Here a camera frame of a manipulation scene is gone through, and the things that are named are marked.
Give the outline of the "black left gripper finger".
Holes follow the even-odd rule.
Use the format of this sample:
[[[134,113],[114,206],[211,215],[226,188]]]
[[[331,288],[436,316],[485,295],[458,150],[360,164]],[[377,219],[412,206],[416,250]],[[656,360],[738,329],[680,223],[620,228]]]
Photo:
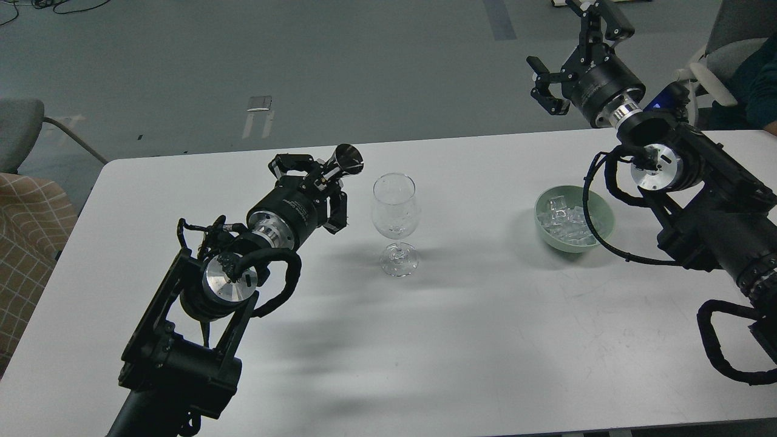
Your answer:
[[[336,234],[347,226],[347,194],[341,182],[330,182],[323,188],[325,221],[322,226]]]
[[[302,184],[306,189],[315,186],[317,189],[324,189],[323,182],[323,161],[316,160],[308,154],[280,153],[268,164],[268,169],[276,177],[274,188],[280,188],[285,185],[284,178],[288,177],[289,172],[303,172]]]

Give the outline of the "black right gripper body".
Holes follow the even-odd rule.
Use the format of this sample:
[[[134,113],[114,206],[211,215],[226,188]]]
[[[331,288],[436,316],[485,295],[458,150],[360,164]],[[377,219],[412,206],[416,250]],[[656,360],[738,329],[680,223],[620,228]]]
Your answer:
[[[593,128],[610,127],[602,115],[605,106],[616,97],[627,95],[639,103],[646,86],[615,54],[606,52],[600,62],[583,64],[577,52],[572,52],[562,66],[562,74],[571,80],[562,84],[562,95],[571,100],[586,122]]]

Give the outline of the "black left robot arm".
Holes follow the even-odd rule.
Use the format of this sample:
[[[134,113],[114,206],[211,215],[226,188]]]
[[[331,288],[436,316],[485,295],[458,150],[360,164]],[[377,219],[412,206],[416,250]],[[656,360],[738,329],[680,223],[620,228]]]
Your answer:
[[[180,250],[122,354],[130,393],[109,436],[194,436],[219,418],[237,392],[249,321],[289,301],[314,230],[346,227],[342,178],[364,168],[355,147],[339,144],[328,160],[278,154],[268,167],[274,188],[244,222],[178,221]]]

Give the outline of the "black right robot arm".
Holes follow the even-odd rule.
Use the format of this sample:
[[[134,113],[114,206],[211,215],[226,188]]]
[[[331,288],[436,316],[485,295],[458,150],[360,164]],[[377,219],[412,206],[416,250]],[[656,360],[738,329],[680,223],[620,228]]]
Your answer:
[[[634,35],[627,17],[611,1],[569,1],[580,19],[577,46],[551,72],[537,57],[532,97],[547,113],[570,107],[593,128],[613,127],[619,143],[595,155],[583,184],[583,215],[595,240],[614,255],[643,265],[724,270],[750,305],[709,300],[697,311],[697,326],[711,366],[748,385],[775,383],[776,371],[741,371],[724,354],[711,318],[725,313],[751,320],[750,332],[775,359],[775,224],[768,214],[775,193],[690,124],[690,90],[669,83],[647,104],[646,87],[616,55],[614,47]],[[662,229],[657,245],[668,260],[621,251],[600,235],[591,218],[590,187],[599,169],[619,201],[652,210]]]

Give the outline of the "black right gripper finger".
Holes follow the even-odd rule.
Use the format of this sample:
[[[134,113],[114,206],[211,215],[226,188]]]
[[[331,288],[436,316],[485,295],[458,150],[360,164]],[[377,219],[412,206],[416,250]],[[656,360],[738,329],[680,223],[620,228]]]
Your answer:
[[[534,86],[531,91],[532,98],[549,115],[566,115],[571,102],[566,98],[556,97],[551,92],[550,86],[552,84],[569,82],[571,80],[571,73],[565,71],[552,73],[538,57],[528,56],[526,61],[534,73]]]
[[[613,1],[566,1],[580,18],[577,46],[566,67],[599,66],[614,58],[614,47],[634,36],[636,29]]]

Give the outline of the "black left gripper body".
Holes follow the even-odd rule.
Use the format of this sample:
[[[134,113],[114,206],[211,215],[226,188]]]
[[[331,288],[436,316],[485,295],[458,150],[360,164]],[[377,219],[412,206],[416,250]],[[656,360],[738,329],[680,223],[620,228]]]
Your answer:
[[[281,177],[246,216],[247,228],[274,247],[297,251],[328,221],[332,190],[301,176]]]

